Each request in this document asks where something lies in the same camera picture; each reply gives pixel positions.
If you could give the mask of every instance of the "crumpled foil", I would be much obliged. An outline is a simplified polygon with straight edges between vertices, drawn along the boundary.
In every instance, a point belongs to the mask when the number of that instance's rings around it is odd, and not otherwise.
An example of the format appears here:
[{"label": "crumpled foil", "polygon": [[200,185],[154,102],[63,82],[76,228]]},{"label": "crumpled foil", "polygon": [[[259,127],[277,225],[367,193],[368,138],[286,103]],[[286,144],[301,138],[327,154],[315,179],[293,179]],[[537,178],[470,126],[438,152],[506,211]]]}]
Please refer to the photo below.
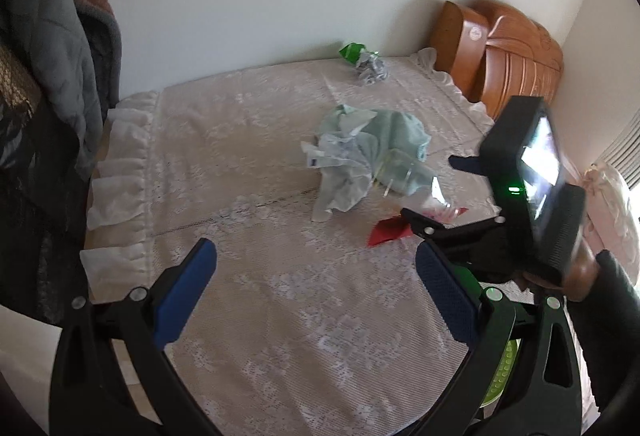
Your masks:
[{"label": "crumpled foil", "polygon": [[378,55],[378,52],[362,50],[356,62],[356,71],[360,82],[367,86],[389,77],[389,70]]}]

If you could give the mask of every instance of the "lace bedspread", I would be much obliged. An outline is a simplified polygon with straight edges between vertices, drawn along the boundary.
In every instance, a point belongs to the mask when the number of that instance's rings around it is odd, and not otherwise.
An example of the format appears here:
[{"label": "lace bedspread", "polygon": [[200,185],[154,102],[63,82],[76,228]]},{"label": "lace bedspread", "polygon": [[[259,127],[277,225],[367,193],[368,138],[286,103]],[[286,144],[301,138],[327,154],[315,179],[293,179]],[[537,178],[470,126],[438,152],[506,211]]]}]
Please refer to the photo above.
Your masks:
[{"label": "lace bedspread", "polygon": [[462,361],[415,272],[418,239],[366,247],[390,215],[375,193],[311,222],[320,175],[300,152],[338,104],[408,111],[433,137],[426,162],[444,195],[470,208],[459,221],[491,216],[482,178],[447,157],[474,153],[492,121],[432,61],[389,58],[389,79],[370,87],[341,60],[236,71],[110,110],[81,254],[92,291],[120,299],[200,237],[215,242],[216,274],[169,355],[226,436],[394,434]]}]

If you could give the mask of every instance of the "window blind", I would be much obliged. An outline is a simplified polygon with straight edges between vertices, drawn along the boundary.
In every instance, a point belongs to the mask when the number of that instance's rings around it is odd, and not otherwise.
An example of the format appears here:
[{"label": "window blind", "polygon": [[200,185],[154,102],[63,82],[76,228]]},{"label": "window blind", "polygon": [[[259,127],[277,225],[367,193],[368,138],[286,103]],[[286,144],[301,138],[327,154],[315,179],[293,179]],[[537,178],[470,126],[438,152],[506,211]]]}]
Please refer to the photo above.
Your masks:
[{"label": "window blind", "polygon": [[640,109],[599,159],[618,169],[629,188],[640,183]]}]

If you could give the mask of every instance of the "light green cloth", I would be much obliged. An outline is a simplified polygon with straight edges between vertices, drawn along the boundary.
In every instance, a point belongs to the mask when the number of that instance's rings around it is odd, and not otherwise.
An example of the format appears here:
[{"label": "light green cloth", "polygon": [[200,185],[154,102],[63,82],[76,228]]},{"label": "light green cloth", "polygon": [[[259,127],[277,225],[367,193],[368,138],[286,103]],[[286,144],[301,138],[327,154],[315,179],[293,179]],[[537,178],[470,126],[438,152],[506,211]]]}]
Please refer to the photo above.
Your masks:
[{"label": "light green cloth", "polygon": [[[391,109],[360,109],[344,104],[332,109],[322,119],[318,135],[324,133],[355,137],[358,148],[369,161],[374,173],[390,149],[397,149],[424,161],[431,140],[424,132],[422,123],[410,113]],[[382,184],[391,184],[393,188],[394,182],[405,181],[406,174],[400,174],[402,171],[403,168],[398,167],[398,174],[393,174],[387,168]],[[412,194],[422,185],[431,185],[428,175],[425,175],[424,181],[414,179],[410,188],[394,190]]]}]

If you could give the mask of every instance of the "black sleeve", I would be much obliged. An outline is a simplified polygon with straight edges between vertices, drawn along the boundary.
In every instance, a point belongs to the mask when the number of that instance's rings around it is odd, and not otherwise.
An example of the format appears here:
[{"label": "black sleeve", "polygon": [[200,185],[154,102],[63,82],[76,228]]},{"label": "black sleeve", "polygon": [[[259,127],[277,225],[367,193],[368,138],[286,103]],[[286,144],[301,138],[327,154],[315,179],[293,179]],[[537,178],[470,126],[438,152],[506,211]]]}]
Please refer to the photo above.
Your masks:
[{"label": "black sleeve", "polygon": [[596,256],[600,273],[582,302],[569,302],[587,362],[591,389],[602,411],[640,353],[640,297],[609,251]]}]

